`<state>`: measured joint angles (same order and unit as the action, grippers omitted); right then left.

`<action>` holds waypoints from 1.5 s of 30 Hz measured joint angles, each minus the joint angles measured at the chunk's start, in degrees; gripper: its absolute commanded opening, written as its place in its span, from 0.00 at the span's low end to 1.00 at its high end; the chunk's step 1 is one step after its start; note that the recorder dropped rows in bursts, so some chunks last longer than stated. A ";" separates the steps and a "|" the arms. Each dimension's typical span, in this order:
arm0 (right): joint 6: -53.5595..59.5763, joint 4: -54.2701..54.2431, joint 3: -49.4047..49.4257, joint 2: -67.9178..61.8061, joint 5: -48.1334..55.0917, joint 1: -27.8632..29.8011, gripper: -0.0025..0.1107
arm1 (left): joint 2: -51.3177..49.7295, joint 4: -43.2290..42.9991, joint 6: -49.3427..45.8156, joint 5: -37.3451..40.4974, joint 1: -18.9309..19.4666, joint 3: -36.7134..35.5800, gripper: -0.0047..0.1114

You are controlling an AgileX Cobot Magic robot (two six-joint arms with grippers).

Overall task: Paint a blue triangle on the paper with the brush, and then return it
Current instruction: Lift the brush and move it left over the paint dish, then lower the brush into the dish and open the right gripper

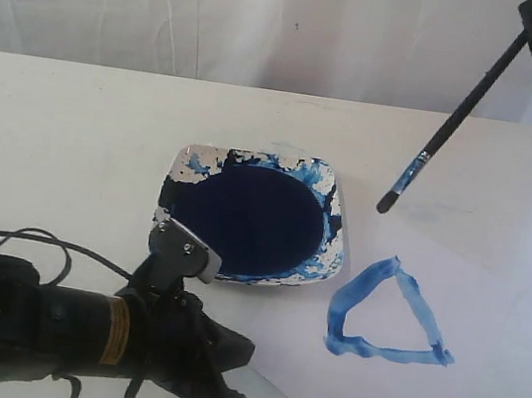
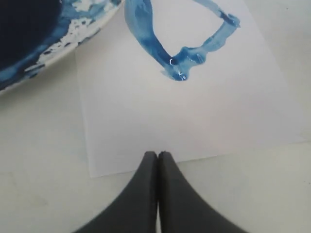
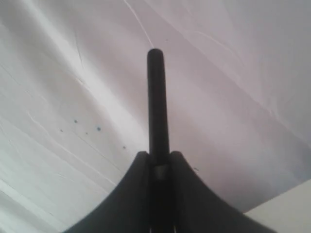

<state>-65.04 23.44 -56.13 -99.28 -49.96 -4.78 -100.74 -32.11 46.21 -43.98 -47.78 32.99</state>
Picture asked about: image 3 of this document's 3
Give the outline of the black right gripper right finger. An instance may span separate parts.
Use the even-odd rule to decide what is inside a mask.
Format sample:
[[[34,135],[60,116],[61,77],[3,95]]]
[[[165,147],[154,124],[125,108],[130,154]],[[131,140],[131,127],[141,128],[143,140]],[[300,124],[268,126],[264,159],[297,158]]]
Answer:
[[[197,176],[183,154],[170,154],[178,233],[272,233],[218,197]]]

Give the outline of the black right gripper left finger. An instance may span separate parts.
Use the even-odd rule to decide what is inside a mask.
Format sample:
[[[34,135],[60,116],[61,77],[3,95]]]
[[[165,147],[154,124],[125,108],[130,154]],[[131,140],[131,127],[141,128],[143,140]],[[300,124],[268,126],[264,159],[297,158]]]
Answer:
[[[148,233],[149,154],[138,152],[116,188],[67,233]]]

